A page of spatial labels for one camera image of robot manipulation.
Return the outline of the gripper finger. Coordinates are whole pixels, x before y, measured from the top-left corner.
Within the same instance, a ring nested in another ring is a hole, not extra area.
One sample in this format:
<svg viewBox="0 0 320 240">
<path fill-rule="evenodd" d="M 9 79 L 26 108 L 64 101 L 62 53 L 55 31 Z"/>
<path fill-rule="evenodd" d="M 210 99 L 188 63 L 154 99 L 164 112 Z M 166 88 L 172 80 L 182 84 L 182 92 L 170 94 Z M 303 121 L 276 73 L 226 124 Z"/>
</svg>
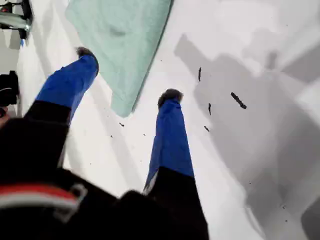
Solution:
<svg viewBox="0 0 320 240">
<path fill-rule="evenodd" d="M 26 114 L 15 120 L 22 145 L 14 158 L 19 167 L 57 166 L 72 118 L 99 72 L 96 56 L 85 47 L 78 59 L 50 75 Z"/>
<path fill-rule="evenodd" d="M 209 239 L 199 198 L 181 101 L 167 89 L 158 99 L 158 114 L 144 194 L 167 213 L 173 238 Z"/>
</svg>

